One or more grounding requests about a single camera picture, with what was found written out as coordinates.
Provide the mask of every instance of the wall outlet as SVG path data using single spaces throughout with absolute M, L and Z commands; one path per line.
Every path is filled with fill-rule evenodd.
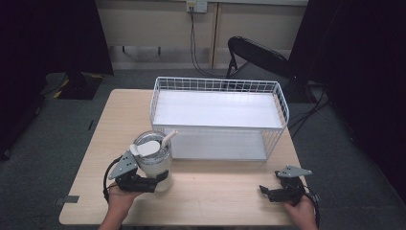
M 197 11 L 196 7 L 196 1 L 186 1 L 186 12 L 190 12 L 191 8 L 193 9 L 194 12 Z
M 186 2 L 186 12 L 207 12 L 207 2 L 206 1 L 187 1 Z

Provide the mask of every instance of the wire mesh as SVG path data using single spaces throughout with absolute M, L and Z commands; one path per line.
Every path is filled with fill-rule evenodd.
M 282 128 L 258 128 L 260 133 L 263 147 L 264 159 L 267 159 L 271 151 L 279 141 L 284 129 L 289 120 L 289 110 L 283 96 L 280 85 L 276 81 L 267 80 L 220 80 L 220 79 L 194 79 L 194 78 L 174 78 L 174 77 L 159 77 L 155 82 L 151 108 L 150 119 L 154 129 L 161 131 L 166 130 L 169 126 L 156 126 L 154 124 L 154 117 L 157 109 L 157 104 L 162 91 L 179 91 L 179 92 L 202 92 L 202 93 L 226 93 L 227 95 L 266 95 L 272 96 L 276 111 Z M 204 128 L 203 126 L 188 127 L 190 128 Z M 227 128 L 222 126 L 221 130 L 230 135 L 230 131 L 236 131 L 234 127 Z

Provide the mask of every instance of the power cord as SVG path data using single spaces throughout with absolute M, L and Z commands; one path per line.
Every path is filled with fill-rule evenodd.
M 111 164 L 107 167 L 107 170 L 106 170 L 105 173 L 104 173 L 104 178 L 103 178 L 103 182 L 102 182 L 102 187 L 103 187 L 102 193 L 104 194 L 104 198 L 105 198 L 105 200 L 107 201 L 107 203 L 108 203 L 108 198 L 109 198 L 108 189 L 111 188 L 111 187 L 113 187 L 113 186 L 107 187 L 107 183 L 106 183 L 106 181 L 107 181 L 107 175 L 108 175 L 108 172 L 110 172 L 111 168 L 112 168 L 115 164 L 117 164 L 117 163 L 120 161 L 121 158 L 122 158 L 122 157 L 120 156 L 120 157 L 118 157 L 117 159 L 115 159 L 113 162 L 111 162 Z
M 319 210 L 319 200 L 320 197 L 315 194 L 310 188 L 308 188 L 307 186 L 304 186 L 305 188 L 308 189 L 308 194 L 304 194 L 307 198 L 310 199 L 310 201 L 313 203 L 314 206 L 314 215 L 316 218 L 316 225 L 317 225 L 317 229 L 320 228 L 320 210 Z
M 211 74 L 208 73 L 206 71 L 204 71 L 198 61 L 197 61 L 197 56 L 196 56 L 196 41 L 195 41 L 195 37 L 194 37 L 194 15 L 193 15 L 193 11 L 194 11 L 194 7 L 189 7 L 190 13 L 191 13 L 191 20 L 192 20 L 192 31 L 191 31 L 191 56 L 192 56 L 192 64 L 194 66 L 194 68 L 197 70 L 197 72 L 199 72 L 199 74 L 204 75 L 204 76 L 208 76 L 208 77 L 215 77 L 215 78 L 225 78 L 226 76 L 221 76 L 221 75 L 215 75 L 215 74 Z
M 327 100 L 326 102 L 321 103 L 324 95 L 326 94 L 326 88 L 323 89 L 322 95 L 320 96 L 319 100 L 317 101 L 316 104 L 314 104 L 314 106 L 307 112 L 305 113 L 299 113 L 298 115 L 292 117 L 289 120 L 294 120 L 296 117 L 298 117 L 299 115 L 303 114 L 304 116 L 302 118 L 300 118 L 298 121 L 296 121 L 294 124 L 290 125 L 288 128 L 292 129 L 293 127 L 295 127 L 297 124 L 299 124 L 299 127 L 296 129 L 296 131 L 291 135 L 291 138 L 293 139 L 296 134 L 299 132 L 299 130 L 302 128 L 302 126 L 305 124 L 305 122 L 307 121 L 307 119 L 313 115 L 314 113 L 320 111 L 320 109 L 322 109 L 323 107 L 325 107 L 326 105 L 329 104 L 329 100 Z
M 341 10 L 341 8 L 343 7 L 343 2 L 340 3 L 340 5 L 338 6 L 337 10 L 334 12 L 333 18 L 331 19 L 331 22 L 329 23 L 328 27 L 327 27 L 327 32 L 324 34 L 322 41 L 320 42 L 320 45 L 317 48 L 316 51 L 316 58 L 313 59 L 313 61 L 310 64 L 310 69 L 307 73 L 307 81 L 310 78 L 311 73 L 313 72 L 313 68 L 316 64 L 316 59 L 320 56 L 321 52 L 322 52 L 322 46 L 325 45 L 325 41 L 327 39 L 327 34 L 329 32 L 329 30 L 331 29 L 331 27 L 333 26 L 332 23 L 335 21 L 335 17 L 337 16 L 338 12 Z M 322 104 L 320 107 L 317 107 L 317 105 L 320 103 L 322 97 L 320 98 L 320 100 L 316 103 L 315 106 L 313 106 L 313 108 L 307 112 L 307 115 L 305 115 L 303 118 L 300 119 L 300 121 L 302 121 L 302 123 L 299 125 L 298 129 L 295 131 L 295 133 L 291 136 L 291 138 L 293 139 L 295 137 L 295 135 L 297 134 L 297 132 L 299 131 L 299 129 L 304 125 L 305 121 L 308 119 L 308 117 L 310 117 L 312 114 L 314 114 L 316 111 L 320 110 L 321 108 L 323 108 L 324 106 L 326 106 L 329 101 L 327 101 L 326 103 Z

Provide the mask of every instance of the human hand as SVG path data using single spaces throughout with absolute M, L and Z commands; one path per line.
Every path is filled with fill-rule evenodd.
M 122 191 L 115 182 L 108 188 L 108 210 L 99 230 L 119 229 L 128 215 L 128 210 L 131 208 L 134 198 L 143 194 L 142 192 Z
M 303 195 L 296 206 L 293 206 L 291 202 L 284 202 L 282 205 L 293 222 L 295 222 L 301 230 L 318 229 L 314 216 L 313 203 L 307 196 Z

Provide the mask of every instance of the wooden table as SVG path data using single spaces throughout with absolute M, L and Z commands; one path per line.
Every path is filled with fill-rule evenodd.
M 139 134 L 151 130 L 151 96 L 152 90 L 112 91 L 69 193 L 79 200 L 64 204 L 59 217 L 62 224 L 102 222 L 107 211 L 102 195 L 104 172 Z M 280 188 L 274 171 L 287 164 L 300 167 L 287 129 L 266 162 L 174 159 L 170 189 L 138 196 L 124 225 L 291 225 L 281 204 L 270 203 L 259 190 L 259 185 Z

